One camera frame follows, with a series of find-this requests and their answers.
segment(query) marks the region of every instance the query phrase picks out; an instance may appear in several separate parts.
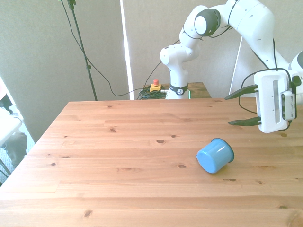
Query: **cup rim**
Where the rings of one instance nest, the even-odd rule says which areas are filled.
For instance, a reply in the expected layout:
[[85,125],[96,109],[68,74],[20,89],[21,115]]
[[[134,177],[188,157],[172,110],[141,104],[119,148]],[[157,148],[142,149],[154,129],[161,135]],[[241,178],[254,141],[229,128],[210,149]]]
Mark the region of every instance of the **cup rim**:
[[223,139],[221,139],[221,138],[214,138],[214,139],[212,139],[212,142],[213,142],[214,140],[221,140],[221,141],[223,141],[223,142],[226,143],[226,145],[231,149],[231,151],[232,151],[232,159],[231,159],[228,163],[232,162],[232,161],[235,159],[235,153],[233,152],[233,149],[232,149],[232,147],[228,144],[228,142],[226,142],[225,140],[223,140]]

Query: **light strip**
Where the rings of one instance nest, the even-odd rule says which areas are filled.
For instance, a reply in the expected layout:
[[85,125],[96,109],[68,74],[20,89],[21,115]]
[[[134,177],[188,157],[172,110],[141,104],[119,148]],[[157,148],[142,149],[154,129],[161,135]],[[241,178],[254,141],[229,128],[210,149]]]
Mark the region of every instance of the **light strip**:
[[[128,80],[128,91],[133,91],[133,78],[132,78],[132,70],[131,70],[131,61],[129,56],[129,48],[128,41],[126,35],[126,26],[125,26],[125,16],[124,16],[124,8],[123,8],[123,0],[120,0],[121,7],[121,17],[122,17],[122,29],[123,29],[123,40],[124,40],[124,52],[125,52],[125,61],[126,61],[126,72],[127,72],[127,80]],[[134,100],[134,92],[129,93],[130,100]]]
[[238,49],[238,54],[237,54],[237,59],[236,59],[236,63],[235,63],[235,68],[234,68],[233,74],[232,74],[232,82],[231,82],[231,87],[229,89],[229,94],[231,94],[231,92],[232,92],[232,83],[233,83],[233,79],[234,79],[235,73],[236,73],[236,68],[237,68],[237,64],[238,64],[238,59],[239,59],[240,49],[241,49],[241,45],[242,45],[242,40],[243,40],[243,36],[241,37],[241,41],[240,41],[240,45],[239,45],[239,49]]

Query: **blue cup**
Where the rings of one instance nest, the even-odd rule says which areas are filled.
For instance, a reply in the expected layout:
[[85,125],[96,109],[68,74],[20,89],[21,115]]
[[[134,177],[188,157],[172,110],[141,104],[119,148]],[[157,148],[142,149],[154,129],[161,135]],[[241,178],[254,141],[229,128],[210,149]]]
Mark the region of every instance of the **blue cup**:
[[234,152],[223,139],[215,138],[210,144],[198,151],[196,158],[202,168],[214,174],[234,159]]

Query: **wooden table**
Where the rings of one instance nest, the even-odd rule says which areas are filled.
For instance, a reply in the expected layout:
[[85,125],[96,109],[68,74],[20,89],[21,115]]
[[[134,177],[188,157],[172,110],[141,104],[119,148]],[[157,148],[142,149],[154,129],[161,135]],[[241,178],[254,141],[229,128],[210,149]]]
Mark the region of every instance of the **wooden table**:
[[[301,227],[303,112],[284,132],[227,124],[253,116],[223,99],[68,103],[0,188],[0,226]],[[218,137],[235,160],[209,174],[195,156]]]

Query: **robot logo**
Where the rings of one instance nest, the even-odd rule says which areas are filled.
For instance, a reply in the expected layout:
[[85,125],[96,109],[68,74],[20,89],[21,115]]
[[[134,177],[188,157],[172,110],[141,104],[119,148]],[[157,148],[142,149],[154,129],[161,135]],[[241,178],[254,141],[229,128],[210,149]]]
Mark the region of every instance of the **robot logo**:
[[183,94],[183,89],[179,89],[179,90],[177,91],[177,93],[178,93],[179,95]]

